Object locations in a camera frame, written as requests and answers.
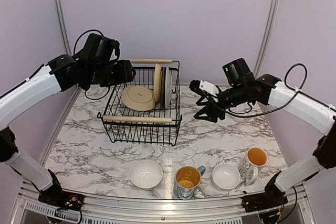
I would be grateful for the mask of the cream bird pattern plate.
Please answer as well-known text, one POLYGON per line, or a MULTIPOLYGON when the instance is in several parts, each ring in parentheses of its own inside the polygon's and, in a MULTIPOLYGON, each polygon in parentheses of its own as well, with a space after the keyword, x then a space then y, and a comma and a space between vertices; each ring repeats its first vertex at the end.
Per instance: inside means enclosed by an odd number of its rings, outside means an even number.
POLYGON ((154 93, 142 86, 129 86, 121 95, 123 104, 135 111, 149 111, 155 107, 154 93))

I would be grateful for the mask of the pale yellow round plate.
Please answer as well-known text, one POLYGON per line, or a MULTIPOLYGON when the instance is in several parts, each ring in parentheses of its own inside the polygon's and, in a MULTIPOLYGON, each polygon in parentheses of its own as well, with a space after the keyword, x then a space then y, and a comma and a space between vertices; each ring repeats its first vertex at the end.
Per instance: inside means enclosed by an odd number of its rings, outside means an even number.
POLYGON ((162 67, 160 64, 155 64, 154 70, 154 101, 159 102, 161 98, 161 73, 162 67))

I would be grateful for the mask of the black wire dish rack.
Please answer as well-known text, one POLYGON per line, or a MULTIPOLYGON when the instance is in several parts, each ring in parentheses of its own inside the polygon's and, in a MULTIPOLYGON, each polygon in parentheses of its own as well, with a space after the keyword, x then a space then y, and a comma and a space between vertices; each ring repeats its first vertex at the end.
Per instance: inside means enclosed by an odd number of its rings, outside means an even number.
POLYGON ((182 122, 180 63, 172 59, 132 59, 134 79, 115 86, 97 117, 112 143, 174 146, 182 122))

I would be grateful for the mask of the red and teal plate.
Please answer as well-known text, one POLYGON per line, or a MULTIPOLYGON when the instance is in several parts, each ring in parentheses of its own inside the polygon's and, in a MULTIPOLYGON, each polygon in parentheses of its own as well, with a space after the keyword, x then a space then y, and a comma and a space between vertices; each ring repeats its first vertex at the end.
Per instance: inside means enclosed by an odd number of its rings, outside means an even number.
POLYGON ((172 95, 172 75, 169 68, 166 68, 165 73, 165 108, 168 108, 171 103, 172 95))

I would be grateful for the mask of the large white bowl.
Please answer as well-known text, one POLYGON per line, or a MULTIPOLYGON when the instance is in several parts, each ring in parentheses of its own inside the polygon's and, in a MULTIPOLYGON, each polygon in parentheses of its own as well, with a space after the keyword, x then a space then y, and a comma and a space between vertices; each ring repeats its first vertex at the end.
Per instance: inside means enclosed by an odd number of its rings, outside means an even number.
POLYGON ((161 182, 162 178, 162 167, 157 162, 148 159, 135 162, 129 170, 130 181, 140 189, 152 189, 161 182))

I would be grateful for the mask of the grey reindeer plate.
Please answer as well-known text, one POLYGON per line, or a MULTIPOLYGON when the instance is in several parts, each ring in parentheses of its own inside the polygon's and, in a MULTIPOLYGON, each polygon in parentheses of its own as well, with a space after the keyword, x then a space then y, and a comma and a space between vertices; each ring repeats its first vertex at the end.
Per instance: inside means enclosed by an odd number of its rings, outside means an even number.
POLYGON ((163 67, 161 72, 161 99, 160 99, 160 107, 162 109, 166 108, 166 72, 167 67, 163 67))

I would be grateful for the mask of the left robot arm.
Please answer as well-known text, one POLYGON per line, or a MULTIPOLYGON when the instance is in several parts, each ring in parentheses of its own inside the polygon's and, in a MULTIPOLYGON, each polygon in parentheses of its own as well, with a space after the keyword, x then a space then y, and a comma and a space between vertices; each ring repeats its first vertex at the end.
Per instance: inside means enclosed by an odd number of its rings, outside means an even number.
POLYGON ((41 65, 33 75, 1 95, 1 162, 30 180, 40 195, 56 206, 67 199, 56 175, 15 144, 9 125, 37 103, 74 86, 88 90, 91 85, 109 88, 131 82, 135 70, 130 60, 119 57, 119 42, 92 30, 81 50, 41 65))

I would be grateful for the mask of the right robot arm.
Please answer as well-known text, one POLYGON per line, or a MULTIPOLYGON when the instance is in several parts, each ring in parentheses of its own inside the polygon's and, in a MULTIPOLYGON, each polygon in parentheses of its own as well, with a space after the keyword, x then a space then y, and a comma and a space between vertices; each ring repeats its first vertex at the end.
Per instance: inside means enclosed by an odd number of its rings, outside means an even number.
POLYGON ((286 80, 270 74, 258 78, 243 58, 222 67, 230 87, 222 91, 219 86, 205 80, 193 80, 190 90, 200 95, 197 105, 202 109, 194 117, 217 122, 226 115, 240 117, 230 108, 243 103, 273 106, 268 113, 283 110, 315 128, 322 138, 316 149, 270 179, 264 192, 246 195, 242 206, 246 212, 284 205, 286 192, 294 185, 311 179, 319 171, 335 167, 335 107, 305 94, 301 87, 293 88, 286 80))

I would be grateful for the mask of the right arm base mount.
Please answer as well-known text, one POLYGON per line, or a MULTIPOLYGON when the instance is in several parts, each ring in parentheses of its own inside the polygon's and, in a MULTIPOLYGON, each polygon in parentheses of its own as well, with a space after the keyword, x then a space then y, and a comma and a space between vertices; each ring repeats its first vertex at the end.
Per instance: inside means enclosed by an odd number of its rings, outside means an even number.
POLYGON ((282 193, 276 195, 273 193, 263 192, 252 195, 245 195, 241 199, 242 207, 245 209, 245 212, 266 210, 288 203, 287 196, 282 193))

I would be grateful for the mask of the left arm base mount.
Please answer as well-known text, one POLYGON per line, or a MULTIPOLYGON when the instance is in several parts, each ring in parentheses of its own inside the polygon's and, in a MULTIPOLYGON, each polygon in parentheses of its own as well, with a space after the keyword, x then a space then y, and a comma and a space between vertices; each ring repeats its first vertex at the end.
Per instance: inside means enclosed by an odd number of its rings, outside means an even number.
POLYGON ((59 194, 46 196, 39 194, 38 201, 52 205, 59 209, 70 209, 80 211, 82 207, 84 196, 82 194, 75 194, 68 191, 62 191, 59 194))

